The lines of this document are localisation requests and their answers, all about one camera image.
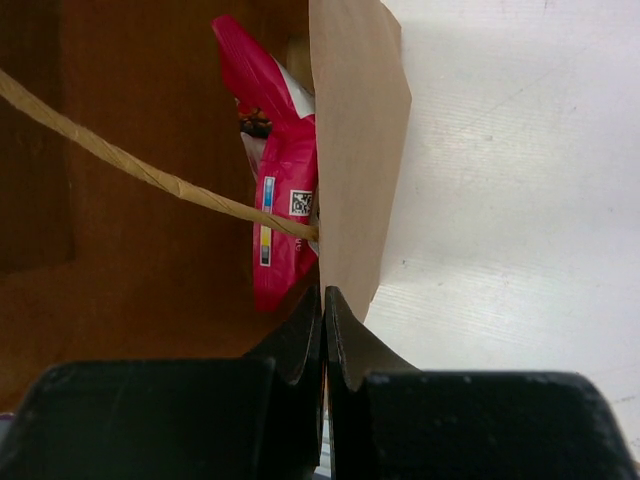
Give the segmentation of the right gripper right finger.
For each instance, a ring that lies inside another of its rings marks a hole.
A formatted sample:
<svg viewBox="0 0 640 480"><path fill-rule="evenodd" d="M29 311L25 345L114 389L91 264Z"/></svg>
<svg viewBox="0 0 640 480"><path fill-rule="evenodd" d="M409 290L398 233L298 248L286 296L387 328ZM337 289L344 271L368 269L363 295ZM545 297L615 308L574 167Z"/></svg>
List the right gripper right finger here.
<svg viewBox="0 0 640 480"><path fill-rule="evenodd" d="M576 373L421 370L325 292L336 479L634 479L611 408Z"/></svg>

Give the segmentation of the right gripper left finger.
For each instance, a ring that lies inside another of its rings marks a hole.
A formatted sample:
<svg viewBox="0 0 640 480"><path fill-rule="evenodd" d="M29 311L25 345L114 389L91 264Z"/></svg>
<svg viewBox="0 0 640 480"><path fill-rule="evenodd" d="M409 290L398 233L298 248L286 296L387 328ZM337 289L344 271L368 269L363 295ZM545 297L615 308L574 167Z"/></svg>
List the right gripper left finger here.
<svg viewBox="0 0 640 480"><path fill-rule="evenodd" d="M323 316L311 287L233 359L48 369L1 444L5 479L309 479L323 428Z"/></svg>

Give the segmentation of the brown paper bag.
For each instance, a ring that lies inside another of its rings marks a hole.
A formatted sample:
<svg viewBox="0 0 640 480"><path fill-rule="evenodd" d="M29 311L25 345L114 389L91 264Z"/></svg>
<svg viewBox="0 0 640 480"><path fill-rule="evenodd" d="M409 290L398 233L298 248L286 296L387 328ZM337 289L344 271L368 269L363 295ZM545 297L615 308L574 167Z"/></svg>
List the brown paper bag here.
<svg viewBox="0 0 640 480"><path fill-rule="evenodd" d="M167 173L251 204L212 21L234 17L308 88L320 254L273 313L252 225L181 200L1 107L1 408L50 366L236 357L312 283L364 319L380 283L411 105L379 1L5 1L1 67L54 110Z"/></svg>

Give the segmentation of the large pink cookie bag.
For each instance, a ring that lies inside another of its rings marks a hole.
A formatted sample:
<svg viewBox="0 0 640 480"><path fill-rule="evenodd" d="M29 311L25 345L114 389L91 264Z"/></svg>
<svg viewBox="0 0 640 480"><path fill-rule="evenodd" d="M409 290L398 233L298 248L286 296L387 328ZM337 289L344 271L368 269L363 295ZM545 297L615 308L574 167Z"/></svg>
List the large pink cookie bag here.
<svg viewBox="0 0 640 480"><path fill-rule="evenodd" d="M257 209L309 224L318 186L313 96L232 16L213 20L221 73L236 100L241 140L256 181ZM318 257L311 241L253 229L253 289L273 311Z"/></svg>

